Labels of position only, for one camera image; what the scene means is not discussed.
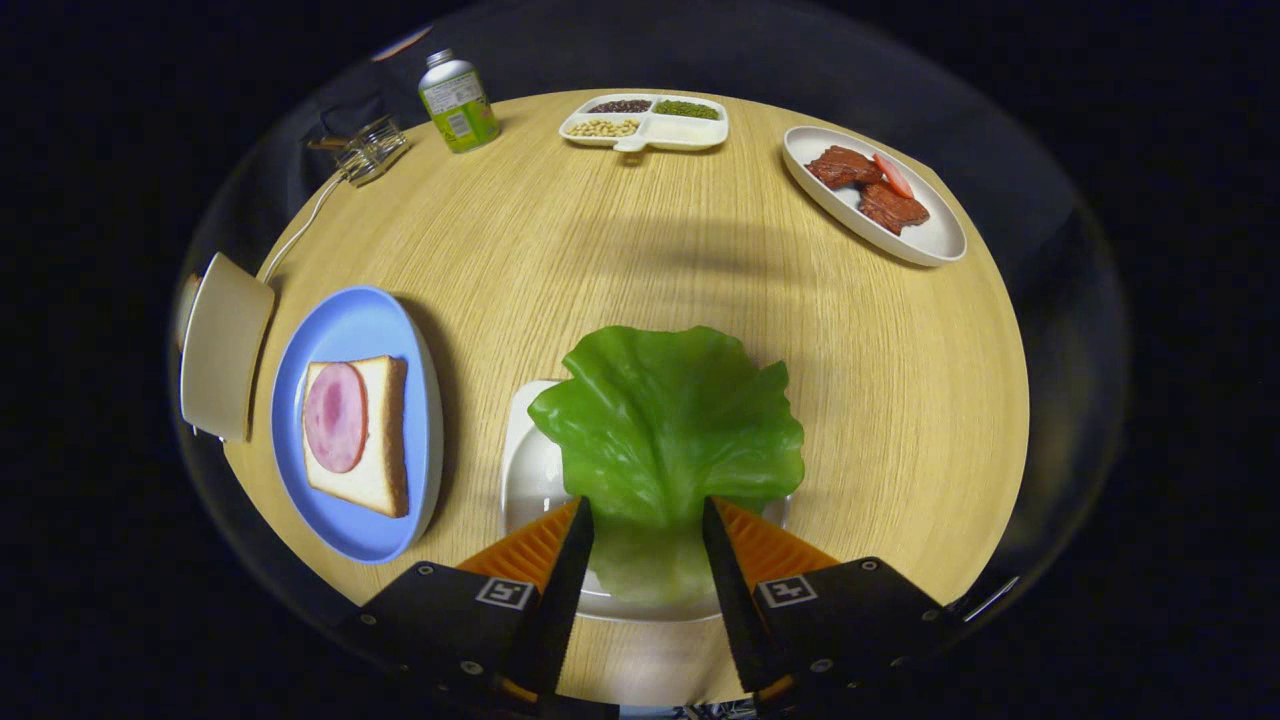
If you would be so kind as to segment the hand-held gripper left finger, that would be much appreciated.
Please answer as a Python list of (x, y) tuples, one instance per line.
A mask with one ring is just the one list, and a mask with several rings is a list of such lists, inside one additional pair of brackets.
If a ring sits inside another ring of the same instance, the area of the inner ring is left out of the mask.
[(575, 498), (456, 566), (416, 562), (335, 633), (477, 715), (553, 716), (593, 541)]

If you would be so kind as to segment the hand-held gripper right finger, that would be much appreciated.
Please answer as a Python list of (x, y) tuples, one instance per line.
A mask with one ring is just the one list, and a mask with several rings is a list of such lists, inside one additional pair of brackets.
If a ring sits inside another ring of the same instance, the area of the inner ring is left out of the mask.
[(741, 687), (760, 716), (852, 716), (867, 691), (950, 647), (960, 616), (883, 559), (840, 561), (709, 497), (701, 533)]

